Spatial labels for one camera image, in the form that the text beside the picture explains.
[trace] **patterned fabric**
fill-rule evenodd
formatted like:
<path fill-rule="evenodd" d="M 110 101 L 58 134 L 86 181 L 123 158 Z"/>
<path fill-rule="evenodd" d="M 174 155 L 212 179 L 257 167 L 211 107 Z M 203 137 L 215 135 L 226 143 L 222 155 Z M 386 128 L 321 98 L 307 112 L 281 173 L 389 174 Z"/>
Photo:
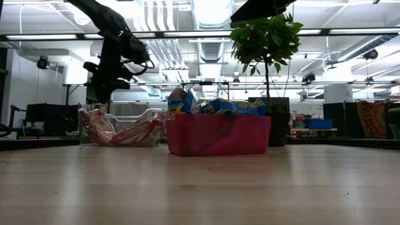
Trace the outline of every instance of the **patterned fabric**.
<path fill-rule="evenodd" d="M 385 105 L 383 103 L 357 102 L 357 112 L 364 129 L 365 138 L 387 139 Z"/>

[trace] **desk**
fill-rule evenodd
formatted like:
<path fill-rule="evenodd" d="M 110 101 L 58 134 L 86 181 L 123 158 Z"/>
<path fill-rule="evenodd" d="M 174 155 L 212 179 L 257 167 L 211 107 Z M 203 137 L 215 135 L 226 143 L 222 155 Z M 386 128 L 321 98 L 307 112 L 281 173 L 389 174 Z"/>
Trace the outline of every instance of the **desk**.
<path fill-rule="evenodd" d="M 10 224 L 385 224 L 400 221 L 400 152 L 287 146 L 177 157 L 166 146 L 0 152 Z"/>

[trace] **red plastic bin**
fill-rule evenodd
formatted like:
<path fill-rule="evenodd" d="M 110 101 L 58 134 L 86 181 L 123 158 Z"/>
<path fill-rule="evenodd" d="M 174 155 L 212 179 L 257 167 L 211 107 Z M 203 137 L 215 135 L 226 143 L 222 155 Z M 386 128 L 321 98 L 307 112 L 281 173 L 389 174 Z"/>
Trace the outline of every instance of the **red plastic bin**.
<path fill-rule="evenodd" d="M 166 127 L 169 152 L 178 156 L 264 154 L 271 118 L 178 114 Z"/>

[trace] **snack bag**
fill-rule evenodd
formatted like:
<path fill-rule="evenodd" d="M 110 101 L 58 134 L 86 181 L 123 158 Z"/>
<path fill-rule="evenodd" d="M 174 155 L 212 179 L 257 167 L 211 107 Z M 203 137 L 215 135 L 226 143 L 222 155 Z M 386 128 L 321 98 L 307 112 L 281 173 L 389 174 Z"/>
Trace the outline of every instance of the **snack bag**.
<path fill-rule="evenodd" d="M 142 146 L 153 146 L 160 138 L 164 124 L 156 119 L 150 122 L 146 134 L 138 140 L 138 144 Z"/>
<path fill-rule="evenodd" d="M 116 132 L 112 122 L 107 117 L 94 116 L 94 117 L 91 117 L 90 122 L 91 122 L 91 124 L 93 124 L 96 127 L 97 131 L 108 131 L 111 133 Z"/>
<path fill-rule="evenodd" d="M 90 140 L 93 143 L 102 146 L 111 145 L 111 138 L 114 135 L 113 132 L 100 131 L 98 127 L 92 123 L 91 115 L 83 109 L 79 110 L 79 117 L 81 118 L 81 123 L 86 134 L 89 136 Z"/>
<path fill-rule="evenodd" d="M 176 88 L 168 97 L 168 117 L 182 113 L 199 113 L 199 104 L 191 91 Z"/>
<path fill-rule="evenodd" d="M 104 116 L 106 113 L 100 109 L 93 109 L 89 112 L 90 116 Z"/>
<path fill-rule="evenodd" d="M 112 137 L 113 144 L 132 144 L 142 139 L 150 126 L 150 121 L 143 121 L 137 124 L 129 125 L 121 132 Z"/>
<path fill-rule="evenodd" d="M 225 99 L 214 99 L 204 101 L 200 108 L 203 114 L 246 114 L 257 116 L 265 116 L 266 114 L 265 104 L 259 99 L 256 102 L 231 102 Z"/>

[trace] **black robotic arm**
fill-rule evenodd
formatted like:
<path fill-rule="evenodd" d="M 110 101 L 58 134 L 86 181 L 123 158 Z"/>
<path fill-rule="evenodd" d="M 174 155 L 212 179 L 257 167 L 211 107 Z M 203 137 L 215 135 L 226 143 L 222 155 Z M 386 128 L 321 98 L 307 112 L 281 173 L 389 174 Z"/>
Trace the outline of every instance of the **black robotic arm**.
<path fill-rule="evenodd" d="M 119 78 L 130 81 L 133 75 L 138 76 L 147 68 L 154 68 L 146 45 L 132 35 L 120 14 L 95 0 L 68 1 L 89 16 L 100 30 L 98 34 L 104 37 L 99 65 L 85 62 L 83 66 L 93 73 L 91 82 L 87 85 L 93 85 L 100 102 L 108 102 L 111 93 L 116 89 L 130 89 L 129 83 Z M 127 60 L 121 62 L 121 56 Z M 141 65 L 143 71 L 131 73 L 124 63 Z"/>

